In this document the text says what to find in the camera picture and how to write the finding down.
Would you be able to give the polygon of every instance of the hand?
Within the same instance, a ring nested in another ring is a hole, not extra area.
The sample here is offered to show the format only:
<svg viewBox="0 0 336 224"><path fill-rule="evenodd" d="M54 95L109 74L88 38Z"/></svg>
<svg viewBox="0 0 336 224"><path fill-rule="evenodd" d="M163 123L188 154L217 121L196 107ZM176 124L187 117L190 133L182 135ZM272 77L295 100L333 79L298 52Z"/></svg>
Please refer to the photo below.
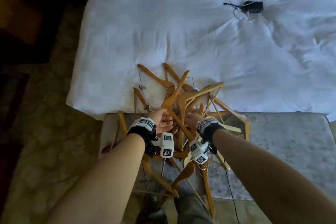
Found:
<svg viewBox="0 0 336 224"><path fill-rule="evenodd" d="M200 116L198 113L189 113L184 117L184 124L187 127L190 127L192 129L196 129L197 122L200 120L203 120L204 118Z"/></svg>
<svg viewBox="0 0 336 224"><path fill-rule="evenodd" d="M169 116L167 109L161 108L158 111L151 112L148 115L156 125L156 134L167 132L173 128L173 118Z"/></svg>

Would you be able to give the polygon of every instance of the white bedsheet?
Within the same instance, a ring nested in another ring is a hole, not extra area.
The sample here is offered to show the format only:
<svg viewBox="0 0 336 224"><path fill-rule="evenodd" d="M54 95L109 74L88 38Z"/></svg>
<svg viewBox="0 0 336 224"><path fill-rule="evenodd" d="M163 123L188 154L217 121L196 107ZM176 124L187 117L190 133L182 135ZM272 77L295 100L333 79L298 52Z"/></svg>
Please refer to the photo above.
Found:
<svg viewBox="0 0 336 224"><path fill-rule="evenodd" d="M137 64L164 78L168 63L197 88L224 82L234 110L336 113L336 0L256 0L268 7L248 23L225 1L89 0L67 103L97 119L134 112ZM160 106L166 89L141 80Z"/></svg>

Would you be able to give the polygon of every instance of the white duvet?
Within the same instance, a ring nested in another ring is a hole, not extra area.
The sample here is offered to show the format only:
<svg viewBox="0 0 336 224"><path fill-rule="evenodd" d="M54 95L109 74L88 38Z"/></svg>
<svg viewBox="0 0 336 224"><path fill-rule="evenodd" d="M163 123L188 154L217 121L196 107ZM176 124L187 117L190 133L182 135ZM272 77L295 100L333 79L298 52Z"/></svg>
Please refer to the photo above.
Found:
<svg viewBox="0 0 336 224"><path fill-rule="evenodd" d="M336 113L336 0L253 0L268 7L252 22L226 1L89 0L67 103L97 119L134 112L137 64L164 78L168 63L196 88L224 82L234 110ZM141 81L160 106L166 89Z"/></svg>

